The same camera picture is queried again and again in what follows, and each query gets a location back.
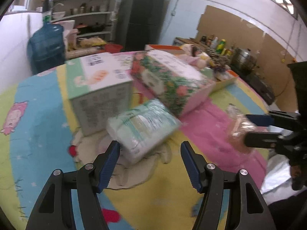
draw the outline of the white and green box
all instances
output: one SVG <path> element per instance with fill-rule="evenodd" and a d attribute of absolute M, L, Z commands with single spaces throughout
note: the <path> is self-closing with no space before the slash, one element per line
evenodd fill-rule
<path fill-rule="evenodd" d="M 66 80 L 85 136 L 104 130 L 109 117 L 129 109 L 133 80 L 110 53 L 67 61 Z"/>

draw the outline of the refrigerator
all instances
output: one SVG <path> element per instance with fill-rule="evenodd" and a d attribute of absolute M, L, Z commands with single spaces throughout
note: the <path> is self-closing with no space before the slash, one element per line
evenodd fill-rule
<path fill-rule="evenodd" d="M 164 0 L 122 0 L 115 42 L 125 51 L 144 50 L 157 44 Z"/>

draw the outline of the silver screw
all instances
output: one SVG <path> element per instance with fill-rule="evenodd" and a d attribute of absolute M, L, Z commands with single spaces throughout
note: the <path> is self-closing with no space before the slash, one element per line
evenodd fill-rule
<path fill-rule="evenodd" d="M 53 175 L 59 175 L 59 174 L 61 174 L 61 170 L 55 170 L 55 171 L 53 172 Z"/>
<path fill-rule="evenodd" d="M 247 175 L 247 174 L 248 174 L 247 170 L 240 170 L 240 173 L 241 173 L 242 175 Z"/>
<path fill-rule="evenodd" d="M 215 165 L 213 163 L 209 163 L 209 164 L 207 164 L 207 168 L 210 169 L 210 170 L 214 170 Z"/>
<path fill-rule="evenodd" d="M 91 170 L 94 167 L 94 165 L 92 163 L 88 163 L 85 165 L 85 169 L 86 170 Z"/>

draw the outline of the blue water bottle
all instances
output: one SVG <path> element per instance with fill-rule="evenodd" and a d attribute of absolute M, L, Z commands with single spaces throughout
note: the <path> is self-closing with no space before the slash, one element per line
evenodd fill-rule
<path fill-rule="evenodd" d="M 27 55 L 33 75 L 65 62 L 63 26 L 51 24 L 52 0 L 43 2 L 43 26 L 28 41 Z"/>

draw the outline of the colorful tablecloth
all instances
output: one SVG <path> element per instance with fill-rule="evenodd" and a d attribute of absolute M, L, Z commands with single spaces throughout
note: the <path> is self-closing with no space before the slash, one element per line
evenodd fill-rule
<path fill-rule="evenodd" d="M 106 132 L 83 137 L 67 99 L 65 77 L 66 66 L 59 66 L 0 95 L 0 206 L 17 230 L 25 229 L 53 170 L 75 170 L 93 161 L 110 142 Z M 152 97 L 135 81 L 131 107 Z M 238 80 L 180 118 L 180 130 L 149 157 L 128 169 L 116 166 L 110 189 L 99 194 L 111 230 L 192 228 L 191 210 L 201 196 L 192 188 L 180 156 L 185 140 L 222 170 L 247 169 L 260 187 L 265 158 L 257 150 L 249 155 L 239 153 L 225 141 L 229 119 L 224 110 L 229 103 L 244 113 L 266 112 L 265 103 Z M 77 229 L 82 230 L 76 191 L 72 197 Z M 225 199 L 221 223 L 227 203 Z"/>

